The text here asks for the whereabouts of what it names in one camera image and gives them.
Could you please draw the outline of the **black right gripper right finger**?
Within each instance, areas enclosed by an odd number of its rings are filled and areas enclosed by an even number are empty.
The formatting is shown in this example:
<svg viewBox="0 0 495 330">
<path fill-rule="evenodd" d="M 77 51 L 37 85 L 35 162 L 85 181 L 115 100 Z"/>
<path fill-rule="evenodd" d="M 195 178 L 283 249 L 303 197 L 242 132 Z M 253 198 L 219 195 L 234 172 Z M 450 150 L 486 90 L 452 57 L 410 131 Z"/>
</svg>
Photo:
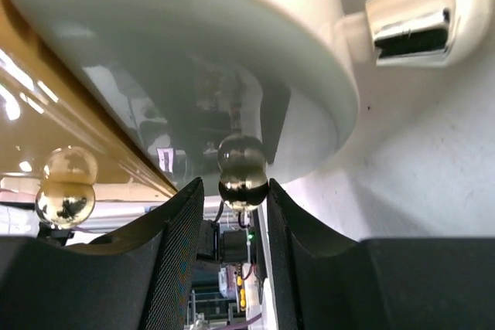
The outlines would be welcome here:
<svg viewBox="0 0 495 330">
<path fill-rule="evenodd" d="M 280 329 L 492 329 L 491 238 L 355 241 L 271 180 L 272 290 Z"/>
</svg>

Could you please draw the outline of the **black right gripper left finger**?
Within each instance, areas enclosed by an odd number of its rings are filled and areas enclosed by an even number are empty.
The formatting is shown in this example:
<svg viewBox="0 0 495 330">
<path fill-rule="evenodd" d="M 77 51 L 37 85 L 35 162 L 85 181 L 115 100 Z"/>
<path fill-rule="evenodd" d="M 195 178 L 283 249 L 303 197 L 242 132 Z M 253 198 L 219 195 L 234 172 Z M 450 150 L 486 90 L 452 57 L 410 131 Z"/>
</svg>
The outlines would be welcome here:
<svg viewBox="0 0 495 330">
<path fill-rule="evenodd" d="M 204 191 L 194 179 L 129 224 L 87 244 L 1 239 L 3 329 L 181 329 Z"/>
</svg>

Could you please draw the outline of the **yellow drawer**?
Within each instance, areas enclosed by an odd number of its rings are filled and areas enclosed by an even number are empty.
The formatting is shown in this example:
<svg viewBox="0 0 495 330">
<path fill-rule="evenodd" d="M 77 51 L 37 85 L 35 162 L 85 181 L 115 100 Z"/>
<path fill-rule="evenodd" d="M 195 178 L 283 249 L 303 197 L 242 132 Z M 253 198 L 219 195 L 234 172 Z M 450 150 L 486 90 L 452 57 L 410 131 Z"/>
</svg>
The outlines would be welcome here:
<svg viewBox="0 0 495 330">
<path fill-rule="evenodd" d="M 1 0 L 1 223 L 19 209 L 159 204 L 175 186 Z"/>
</svg>

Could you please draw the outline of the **cream round drawer cabinet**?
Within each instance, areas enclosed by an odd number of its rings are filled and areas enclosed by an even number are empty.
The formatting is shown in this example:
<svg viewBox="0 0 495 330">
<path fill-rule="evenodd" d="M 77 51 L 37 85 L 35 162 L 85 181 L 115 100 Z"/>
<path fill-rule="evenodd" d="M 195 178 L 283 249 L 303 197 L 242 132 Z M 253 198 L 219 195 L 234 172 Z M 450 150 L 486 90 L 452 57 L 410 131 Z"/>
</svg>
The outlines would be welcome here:
<svg viewBox="0 0 495 330">
<path fill-rule="evenodd" d="M 366 0 L 344 15 L 341 0 L 267 0 L 328 42 L 340 36 L 355 62 L 377 66 L 444 67 L 482 42 L 494 0 Z"/>
</svg>

